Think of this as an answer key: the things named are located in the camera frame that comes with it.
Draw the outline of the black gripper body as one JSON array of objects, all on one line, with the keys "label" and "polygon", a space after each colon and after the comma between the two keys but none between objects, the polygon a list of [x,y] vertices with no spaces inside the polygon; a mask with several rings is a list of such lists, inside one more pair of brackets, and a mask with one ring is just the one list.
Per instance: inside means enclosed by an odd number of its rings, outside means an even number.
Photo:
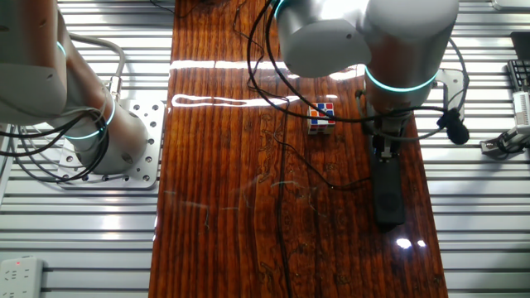
[{"label": "black gripper body", "polygon": [[374,152],[399,152],[401,142],[390,140],[379,134],[373,133],[370,137],[371,147]]}]

